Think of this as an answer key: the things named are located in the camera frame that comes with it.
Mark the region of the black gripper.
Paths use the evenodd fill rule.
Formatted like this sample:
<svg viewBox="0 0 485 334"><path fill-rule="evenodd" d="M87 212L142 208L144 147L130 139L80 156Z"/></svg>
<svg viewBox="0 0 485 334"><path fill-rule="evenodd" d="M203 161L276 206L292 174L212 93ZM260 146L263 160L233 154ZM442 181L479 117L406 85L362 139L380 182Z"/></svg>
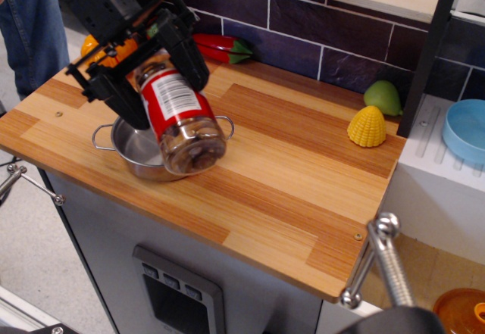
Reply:
<svg viewBox="0 0 485 334"><path fill-rule="evenodd" d="M152 0L142 7L136 0L65 0L98 45L68 68L74 75L84 62L104 52L113 58L119 48L136 43L125 52L117 73L127 74L164 48L172 64L196 92L207 85L210 72L193 37L196 16L183 0ZM137 130L150 127L139 93L123 77L100 73L83 84L89 101L103 101Z"/></svg>

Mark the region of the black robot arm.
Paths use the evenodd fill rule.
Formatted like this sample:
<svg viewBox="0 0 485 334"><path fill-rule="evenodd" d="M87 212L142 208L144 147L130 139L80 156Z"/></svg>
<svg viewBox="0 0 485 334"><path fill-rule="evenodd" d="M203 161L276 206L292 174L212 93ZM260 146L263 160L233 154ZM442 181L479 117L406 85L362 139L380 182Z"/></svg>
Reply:
<svg viewBox="0 0 485 334"><path fill-rule="evenodd" d="M192 38L197 16L183 0L151 0L141 6L137 0L61 0L98 42L87 57L67 66L66 73L80 84L89 101L103 101L133 128L150 127L147 113L127 76L157 51L165 49L173 65L197 92L208 83L209 71ZM138 48L115 67L83 63L96 52L114 56L116 48L134 36Z"/></svg>

